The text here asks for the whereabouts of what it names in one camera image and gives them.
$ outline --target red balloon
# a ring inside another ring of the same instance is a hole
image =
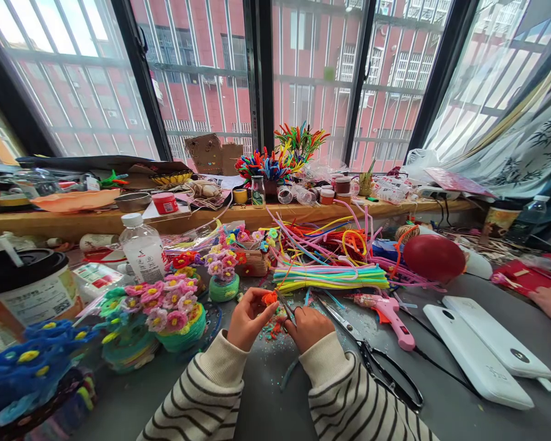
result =
[[[465,270],[463,251],[443,236],[416,236],[404,245],[402,255],[410,270],[442,284],[450,282]]]

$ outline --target black scissors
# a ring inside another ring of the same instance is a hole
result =
[[[355,343],[357,344],[357,347],[359,348],[359,353],[361,354],[361,358],[363,359],[363,365],[365,366],[365,369],[367,372],[373,377],[373,379],[376,381],[377,384],[381,385],[382,387],[389,390],[392,394],[396,395],[398,399],[403,401],[409,409],[411,409],[414,412],[419,412],[422,408],[422,405],[424,404],[424,399],[422,398],[422,394],[419,391],[418,387],[414,383],[414,381],[408,376],[406,371],[402,369],[398,363],[396,363],[394,360],[392,360],[388,354],[385,354],[379,349],[372,348],[371,345],[363,338],[363,336],[357,331],[355,328],[353,328],[352,324],[349,323],[347,320],[345,320],[343,317],[341,317],[337,311],[335,311],[333,308],[331,308],[327,302],[322,300],[320,297],[317,297],[318,301],[322,305],[324,309],[327,310],[327,312],[335,319],[335,321],[343,327],[345,331],[353,338]],[[416,401],[406,392],[402,386],[400,386],[399,383],[397,383],[392,375],[384,369],[384,367],[380,364],[378,360],[376,360],[375,355],[378,355],[384,359],[386,359],[388,362],[390,362],[394,368],[405,378],[405,380],[408,382],[408,384],[412,387],[414,390],[414,393],[416,394]],[[373,371],[373,367],[371,362],[375,365],[375,367],[381,372],[384,379],[381,379],[375,375],[375,372]]]

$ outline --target pink glue gun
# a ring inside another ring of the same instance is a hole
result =
[[[405,351],[412,351],[414,349],[416,346],[414,337],[396,314],[400,306],[395,298],[383,298],[382,296],[373,294],[360,294],[354,296],[353,301],[360,306],[374,309],[380,316],[380,323],[390,323],[392,329],[398,336],[398,346]]]

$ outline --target gray table surface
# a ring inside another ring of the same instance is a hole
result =
[[[421,288],[401,290],[399,294],[404,302],[419,305],[411,312],[427,324],[422,306],[436,304],[443,296]],[[467,274],[452,282],[449,294],[475,299],[551,369],[551,320],[539,309]],[[300,305],[300,296],[294,299]],[[342,315],[416,382],[425,399],[421,417],[442,441],[551,440],[551,394],[535,380],[518,379],[535,404],[529,411],[480,400],[419,355],[401,350],[389,325],[377,324],[373,312],[346,299],[341,301],[348,306],[348,312],[343,311]],[[224,327],[228,327],[233,308],[234,302],[223,305]],[[457,365],[446,348],[416,322],[405,315],[402,318],[417,346],[458,375]],[[346,349],[357,350],[344,331],[337,330],[337,335]],[[245,388],[235,439],[281,441],[290,438],[289,428],[293,428],[294,439],[317,439],[307,399],[310,381],[301,366],[292,373],[284,392],[280,392],[282,377],[297,357],[289,336],[272,342],[256,341],[243,375]],[[99,370],[100,401],[73,441],[135,439],[185,365],[176,355],[162,352],[149,365],[128,375]]]

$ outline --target striped sleeve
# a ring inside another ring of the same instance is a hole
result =
[[[437,438],[392,393],[377,385],[331,333],[300,356],[313,388],[310,414],[322,441],[432,441]]]
[[[137,440],[233,439],[247,355],[219,333],[186,367]]]

